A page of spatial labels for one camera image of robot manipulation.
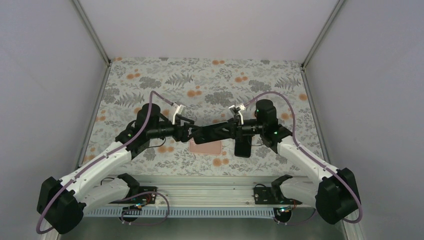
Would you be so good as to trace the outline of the black phone case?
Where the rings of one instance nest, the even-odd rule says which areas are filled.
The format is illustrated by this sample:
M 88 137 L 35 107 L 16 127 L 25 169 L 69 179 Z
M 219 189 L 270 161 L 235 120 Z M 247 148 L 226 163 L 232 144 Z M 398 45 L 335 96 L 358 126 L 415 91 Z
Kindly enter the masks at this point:
M 252 152 L 252 136 L 235 139 L 234 155 L 241 158 L 250 158 Z

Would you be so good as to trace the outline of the teal-edged black smartphone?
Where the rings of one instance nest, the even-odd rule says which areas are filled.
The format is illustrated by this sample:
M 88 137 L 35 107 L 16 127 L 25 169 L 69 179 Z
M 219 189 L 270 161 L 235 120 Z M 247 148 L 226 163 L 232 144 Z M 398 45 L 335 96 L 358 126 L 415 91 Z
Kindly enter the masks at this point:
M 234 139 L 236 134 L 235 124 L 228 121 L 204 125 L 192 132 L 192 138 L 197 145 Z

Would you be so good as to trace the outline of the pink phone case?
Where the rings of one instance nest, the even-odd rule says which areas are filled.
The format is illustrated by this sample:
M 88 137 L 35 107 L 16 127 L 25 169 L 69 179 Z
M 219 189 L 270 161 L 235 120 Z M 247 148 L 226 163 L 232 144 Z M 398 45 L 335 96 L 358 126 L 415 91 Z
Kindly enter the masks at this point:
M 194 140 L 191 140 L 188 151 L 193 154 L 218 156 L 223 151 L 223 145 L 221 141 L 196 144 Z

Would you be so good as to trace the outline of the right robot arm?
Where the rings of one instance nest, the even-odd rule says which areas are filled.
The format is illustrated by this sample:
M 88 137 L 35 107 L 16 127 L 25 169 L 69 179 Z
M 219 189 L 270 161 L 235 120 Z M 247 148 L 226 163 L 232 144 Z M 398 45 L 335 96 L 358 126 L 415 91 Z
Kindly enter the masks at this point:
M 271 189 L 271 198 L 278 204 L 287 199 L 299 200 L 313 207 L 329 224 L 339 221 L 356 224 L 363 218 L 363 207 L 354 173 L 346 168 L 339 169 L 304 148 L 289 130 L 279 124 L 277 110 L 271 100 L 262 99 L 255 103 L 255 119 L 245 119 L 244 104 L 232 105 L 236 124 L 236 138 L 244 135 L 259 135 L 262 143 L 277 155 L 294 163 L 308 177 L 304 182 L 286 175 Z

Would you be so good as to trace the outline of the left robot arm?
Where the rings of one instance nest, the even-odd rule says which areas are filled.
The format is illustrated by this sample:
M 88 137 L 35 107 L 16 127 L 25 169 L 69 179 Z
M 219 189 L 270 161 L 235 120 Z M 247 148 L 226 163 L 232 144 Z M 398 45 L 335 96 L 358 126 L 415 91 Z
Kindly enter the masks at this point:
M 194 127 L 194 120 L 182 116 L 183 105 L 173 103 L 172 107 L 173 114 L 166 117 L 158 105 L 145 104 L 136 119 L 93 160 L 59 179 L 51 176 L 44 180 L 36 205 L 40 214 L 36 232 L 42 235 L 56 230 L 66 234 L 94 209 L 111 202 L 134 202 L 139 197 L 140 185 L 127 173 L 111 183 L 96 184 L 149 148 L 152 139 L 172 137 L 183 143 L 191 139 L 189 129 Z

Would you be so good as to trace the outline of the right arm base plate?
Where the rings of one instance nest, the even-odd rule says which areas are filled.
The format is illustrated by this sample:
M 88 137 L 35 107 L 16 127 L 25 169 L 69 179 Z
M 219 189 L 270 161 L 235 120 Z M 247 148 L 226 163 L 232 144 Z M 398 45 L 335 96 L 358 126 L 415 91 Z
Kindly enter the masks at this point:
M 258 183 L 253 188 L 253 197 L 256 205 L 302 205 L 301 201 L 283 196 L 279 187 L 266 186 Z

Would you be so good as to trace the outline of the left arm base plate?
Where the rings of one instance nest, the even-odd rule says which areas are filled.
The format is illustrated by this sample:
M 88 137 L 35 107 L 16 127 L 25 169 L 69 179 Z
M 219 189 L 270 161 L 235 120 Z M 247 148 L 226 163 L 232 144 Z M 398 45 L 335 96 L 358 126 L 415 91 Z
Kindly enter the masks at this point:
M 156 201 L 156 194 L 155 193 L 149 193 L 149 194 L 144 194 L 144 195 L 138 195 L 135 197 L 135 195 L 137 194 L 141 194 L 144 192 L 156 192 L 157 191 L 157 187 L 156 186 L 139 186 L 137 189 L 130 189 L 128 194 L 124 197 L 129 198 L 127 200 L 115 200 L 113 202 L 111 202 L 111 204 L 127 204 L 127 206 L 125 206 L 123 208 L 123 210 L 141 210 L 144 206 L 149 205 L 149 204 L 154 204 Z

